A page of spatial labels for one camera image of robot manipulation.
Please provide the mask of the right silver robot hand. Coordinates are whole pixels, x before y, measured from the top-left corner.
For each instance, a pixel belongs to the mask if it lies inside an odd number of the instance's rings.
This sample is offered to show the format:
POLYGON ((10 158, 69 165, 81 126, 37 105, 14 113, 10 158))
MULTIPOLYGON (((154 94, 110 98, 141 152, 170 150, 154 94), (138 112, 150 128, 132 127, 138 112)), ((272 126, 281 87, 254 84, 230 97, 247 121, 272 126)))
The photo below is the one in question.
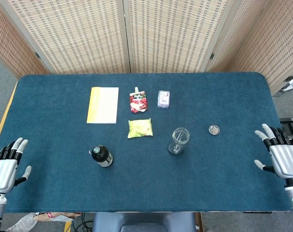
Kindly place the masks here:
POLYGON ((263 171, 275 173, 281 179, 293 178, 293 145, 287 134, 283 129, 276 129, 265 123, 262 128, 264 132, 256 130, 255 134, 267 148, 272 165, 264 165, 257 159, 254 161, 255 165, 263 171))

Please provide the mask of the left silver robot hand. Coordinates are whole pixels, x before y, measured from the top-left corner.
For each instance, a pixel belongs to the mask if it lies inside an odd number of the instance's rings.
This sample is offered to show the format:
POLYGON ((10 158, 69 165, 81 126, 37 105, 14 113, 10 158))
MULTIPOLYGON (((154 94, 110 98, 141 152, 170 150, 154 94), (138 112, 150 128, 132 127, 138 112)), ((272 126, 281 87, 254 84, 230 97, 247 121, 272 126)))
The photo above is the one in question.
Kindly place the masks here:
POLYGON ((0 194, 6 194, 13 187, 28 180, 32 171, 31 166, 26 167, 21 177, 16 177, 27 144, 28 140, 20 137, 0 150, 0 194))

